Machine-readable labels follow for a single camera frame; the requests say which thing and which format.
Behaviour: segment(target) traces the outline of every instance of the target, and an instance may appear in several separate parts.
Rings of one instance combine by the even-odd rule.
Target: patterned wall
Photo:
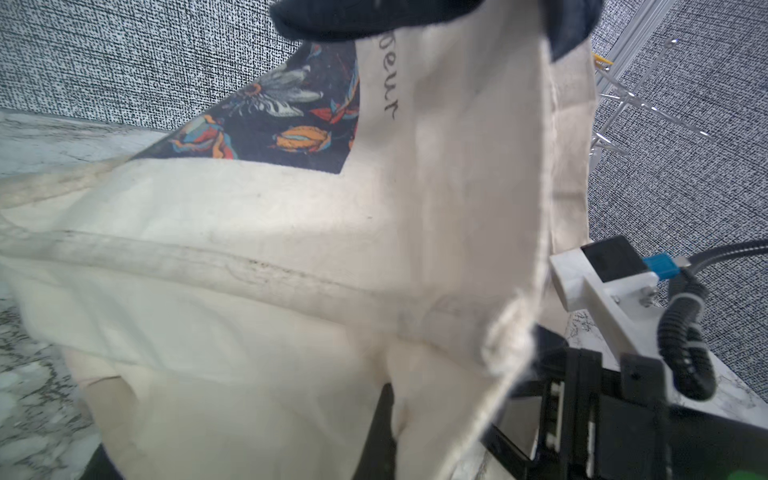
[[[670,36],[681,39],[640,95],[711,132],[707,143],[628,110],[590,177],[591,235],[622,233],[643,253],[691,254],[768,237],[768,4],[678,2],[625,72],[633,85]],[[596,124],[610,114],[598,109]],[[710,348],[768,400],[768,258],[713,266],[703,319]]]
[[[603,15],[592,32],[592,50],[608,55],[642,3],[643,0],[604,0]]]
[[[2,0],[0,108],[172,130],[296,45],[268,0]]]

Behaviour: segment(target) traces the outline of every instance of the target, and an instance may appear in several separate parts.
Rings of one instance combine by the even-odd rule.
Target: marble surface
[[[167,134],[0,110],[0,178],[135,154]]]
[[[138,152],[167,132],[0,111],[0,177]],[[74,480],[101,443],[55,346],[0,283],[0,478]]]
[[[515,478],[480,442],[475,442],[464,454],[451,480],[515,480]]]

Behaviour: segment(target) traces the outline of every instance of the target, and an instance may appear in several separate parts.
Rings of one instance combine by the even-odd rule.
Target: canvas tote bag
[[[125,478],[351,478],[386,383],[396,477],[448,478],[586,240],[589,47],[558,87],[535,1],[300,53],[135,158],[0,180],[0,276]]]

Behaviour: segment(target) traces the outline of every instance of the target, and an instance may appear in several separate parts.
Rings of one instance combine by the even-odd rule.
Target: dark floral pattern
[[[356,60],[354,42],[304,44],[134,158],[226,158],[338,174],[357,129]]]

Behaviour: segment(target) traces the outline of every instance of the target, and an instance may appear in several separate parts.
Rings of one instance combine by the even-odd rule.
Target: black cable
[[[672,297],[659,320],[659,354],[672,370],[675,389],[689,399],[704,401],[712,398],[717,389],[698,323],[708,292],[690,272],[683,270],[680,275],[686,279],[683,292]]]
[[[733,243],[731,245],[723,245],[721,247],[715,247],[704,252],[696,253],[688,257],[690,266],[688,271],[692,275],[696,275],[701,270],[704,270],[710,265],[715,263],[724,262],[726,260],[733,260],[742,257],[753,257],[755,255],[768,254],[768,238],[762,240],[751,240],[749,242]],[[669,293],[667,298],[672,298],[678,293],[683,291],[685,287],[685,279],[678,275],[670,280]]]
[[[707,288],[695,275],[715,263],[768,254],[768,239],[723,245],[688,257],[690,266],[670,280],[670,305],[659,321],[659,353],[672,370],[675,388],[694,400],[707,400],[717,389],[707,344],[698,317],[703,314]]]

